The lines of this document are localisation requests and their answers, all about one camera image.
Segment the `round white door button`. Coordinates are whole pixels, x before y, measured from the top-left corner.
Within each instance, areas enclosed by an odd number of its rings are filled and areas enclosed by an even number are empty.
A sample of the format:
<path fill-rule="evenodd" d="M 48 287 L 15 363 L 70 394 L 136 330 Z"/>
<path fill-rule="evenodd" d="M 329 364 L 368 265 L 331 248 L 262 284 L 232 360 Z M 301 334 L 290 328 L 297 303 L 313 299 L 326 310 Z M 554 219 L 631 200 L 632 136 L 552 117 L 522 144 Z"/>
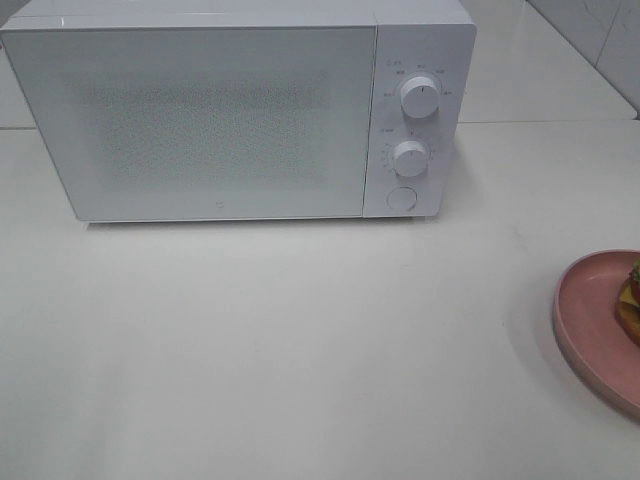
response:
<path fill-rule="evenodd" d="M 398 187 L 387 196 L 387 205 L 393 211 L 407 212 L 415 208 L 417 193 L 410 187 Z"/>

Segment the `white microwave door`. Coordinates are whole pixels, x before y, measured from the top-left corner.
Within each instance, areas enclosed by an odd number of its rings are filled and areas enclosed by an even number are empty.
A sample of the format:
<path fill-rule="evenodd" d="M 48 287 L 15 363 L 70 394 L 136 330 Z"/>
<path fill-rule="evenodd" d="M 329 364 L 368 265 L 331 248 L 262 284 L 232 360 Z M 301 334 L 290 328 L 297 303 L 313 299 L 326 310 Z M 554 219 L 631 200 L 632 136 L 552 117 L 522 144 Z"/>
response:
<path fill-rule="evenodd" d="M 7 32 L 76 216 L 362 212 L 375 30 Z"/>

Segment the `pink round plate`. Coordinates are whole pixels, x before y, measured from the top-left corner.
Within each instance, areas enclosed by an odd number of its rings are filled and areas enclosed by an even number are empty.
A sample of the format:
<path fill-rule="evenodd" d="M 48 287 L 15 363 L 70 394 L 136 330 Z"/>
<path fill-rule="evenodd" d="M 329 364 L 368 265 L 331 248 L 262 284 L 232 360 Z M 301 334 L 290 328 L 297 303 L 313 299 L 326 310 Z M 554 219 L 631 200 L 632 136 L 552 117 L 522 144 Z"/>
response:
<path fill-rule="evenodd" d="M 578 378 L 613 408 L 639 419 L 639 344 L 617 311 L 637 250 L 594 252 L 576 260 L 554 292 L 556 342 Z"/>

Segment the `burger with lettuce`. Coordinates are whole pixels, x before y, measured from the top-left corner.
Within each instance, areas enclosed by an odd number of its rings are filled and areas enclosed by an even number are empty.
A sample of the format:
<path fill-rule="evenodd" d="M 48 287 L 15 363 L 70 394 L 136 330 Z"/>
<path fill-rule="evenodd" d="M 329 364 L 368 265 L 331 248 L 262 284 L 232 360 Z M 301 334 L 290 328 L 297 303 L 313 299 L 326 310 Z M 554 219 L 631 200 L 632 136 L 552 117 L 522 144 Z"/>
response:
<path fill-rule="evenodd" d="M 616 320 L 626 336 L 640 344 L 639 260 L 636 260 L 622 283 L 615 306 Z"/>

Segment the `lower white timer knob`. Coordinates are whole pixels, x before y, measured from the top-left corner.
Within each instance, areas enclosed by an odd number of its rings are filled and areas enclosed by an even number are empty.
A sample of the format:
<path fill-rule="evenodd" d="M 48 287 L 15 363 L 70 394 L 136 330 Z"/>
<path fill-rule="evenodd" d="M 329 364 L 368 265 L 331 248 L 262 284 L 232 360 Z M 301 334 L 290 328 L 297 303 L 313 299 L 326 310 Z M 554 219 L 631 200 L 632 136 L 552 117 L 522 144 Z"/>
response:
<path fill-rule="evenodd" d="M 420 141 L 403 141 L 391 152 L 393 169 L 404 178 L 419 176 L 427 169 L 430 154 L 430 150 Z"/>

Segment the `upper white control knob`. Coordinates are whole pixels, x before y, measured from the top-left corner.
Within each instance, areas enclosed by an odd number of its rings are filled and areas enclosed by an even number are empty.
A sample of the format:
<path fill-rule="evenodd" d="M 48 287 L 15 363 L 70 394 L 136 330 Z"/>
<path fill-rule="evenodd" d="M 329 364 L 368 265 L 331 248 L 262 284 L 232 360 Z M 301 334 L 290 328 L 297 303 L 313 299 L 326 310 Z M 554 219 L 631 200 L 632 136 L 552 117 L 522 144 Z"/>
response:
<path fill-rule="evenodd" d="M 420 73 L 408 78 L 399 93 L 403 113 L 412 119 L 427 118 L 439 109 L 441 84 L 431 74 Z"/>

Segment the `white microwave oven body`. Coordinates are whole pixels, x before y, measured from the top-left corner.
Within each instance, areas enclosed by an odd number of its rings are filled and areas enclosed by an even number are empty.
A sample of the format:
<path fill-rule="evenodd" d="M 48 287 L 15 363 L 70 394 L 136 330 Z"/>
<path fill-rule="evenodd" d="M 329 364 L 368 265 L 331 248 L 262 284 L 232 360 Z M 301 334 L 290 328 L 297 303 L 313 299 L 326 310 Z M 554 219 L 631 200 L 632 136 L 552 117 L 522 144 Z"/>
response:
<path fill-rule="evenodd" d="M 433 216 L 442 201 L 477 32 L 457 1 L 32 1 L 2 26 L 1 43 L 11 66 L 3 43 L 7 32 L 356 27 L 376 33 L 361 214 L 178 221 Z M 399 90 L 420 73 L 440 81 L 440 106 L 427 118 L 412 119 L 403 113 Z M 427 169 L 412 178 L 398 176 L 391 158 L 393 148 L 407 140 L 431 152 Z M 387 205 L 398 187 L 416 191 L 411 211 Z"/>

